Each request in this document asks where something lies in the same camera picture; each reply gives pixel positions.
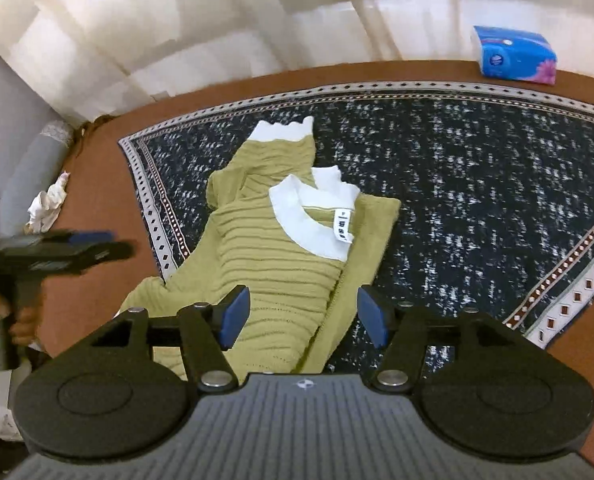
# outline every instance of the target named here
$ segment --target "gray gripper base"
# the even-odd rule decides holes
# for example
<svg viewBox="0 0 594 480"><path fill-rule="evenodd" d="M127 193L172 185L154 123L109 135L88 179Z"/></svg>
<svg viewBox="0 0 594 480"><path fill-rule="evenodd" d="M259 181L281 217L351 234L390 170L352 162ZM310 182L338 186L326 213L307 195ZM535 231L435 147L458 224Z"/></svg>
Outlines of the gray gripper base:
<svg viewBox="0 0 594 480"><path fill-rule="evenodd" d="M138 458L75 465L36 454L9 479L594 480L594 468L575 453L529 465L475 458L436 437L410 400L358 376L253 375L233 394L204 397Z"/></svg>

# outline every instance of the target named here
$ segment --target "white tag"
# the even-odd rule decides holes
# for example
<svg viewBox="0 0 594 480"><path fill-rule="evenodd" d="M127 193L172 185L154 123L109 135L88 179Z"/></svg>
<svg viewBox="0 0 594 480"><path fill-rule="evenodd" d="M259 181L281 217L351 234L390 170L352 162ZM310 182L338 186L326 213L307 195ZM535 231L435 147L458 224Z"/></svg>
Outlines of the white tag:
<svg viewBox="0 0 594 480"><path fill-rule="evenodd" d="M335 209L335 219L333 220L335 238L347 244L353 242L353 235L348 232L352 212L352 209Z"/></svg>

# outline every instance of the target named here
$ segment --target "curtain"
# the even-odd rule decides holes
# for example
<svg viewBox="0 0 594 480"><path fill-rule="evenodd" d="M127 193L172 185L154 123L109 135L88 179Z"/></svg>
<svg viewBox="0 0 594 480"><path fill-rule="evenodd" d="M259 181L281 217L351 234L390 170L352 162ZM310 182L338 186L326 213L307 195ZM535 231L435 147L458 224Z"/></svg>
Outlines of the curtain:
<svg viewBox="0 0 594 480"><path fill-rule="evenodd" d="M77 125L285 70L472 59L475 24L541 32L594 76L594 0L0 0L0 55Z"/></svg>

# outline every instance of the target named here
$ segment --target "pink flower print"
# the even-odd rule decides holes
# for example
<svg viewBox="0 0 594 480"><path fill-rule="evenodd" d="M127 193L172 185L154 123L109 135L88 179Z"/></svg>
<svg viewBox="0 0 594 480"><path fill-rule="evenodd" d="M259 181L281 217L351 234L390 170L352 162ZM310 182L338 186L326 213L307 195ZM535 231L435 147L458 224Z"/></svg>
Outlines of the pink flower print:
<svg viewBox="0 0 594 480"><path fill-rule="evenodd" d="M533 83L543 83L546 85L555 84L555 75L557 73L557 62L552 59L542 61L537 66L537 72L532 77L523 78L524 81L530 81Z"/></svg>

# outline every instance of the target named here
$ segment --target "black and white rug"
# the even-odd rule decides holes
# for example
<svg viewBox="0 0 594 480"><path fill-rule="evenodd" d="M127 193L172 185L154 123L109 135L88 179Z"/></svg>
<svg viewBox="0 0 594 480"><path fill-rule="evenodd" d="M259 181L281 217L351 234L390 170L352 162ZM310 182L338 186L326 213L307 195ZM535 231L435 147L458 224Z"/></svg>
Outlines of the black and white rug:
<svg viewBox="0 0 594 480"><path fill-rule="evenodd" d="M594 296L594 106L503 86L364 82L199 110L120 140L164 278L203 232L208 176L260 120L315 117L317 166L401 200L375 285L453 316L466 305L546 346ZM328 364L379 352L356 321ZM437 368L450 349L430 349Z"/></svg>

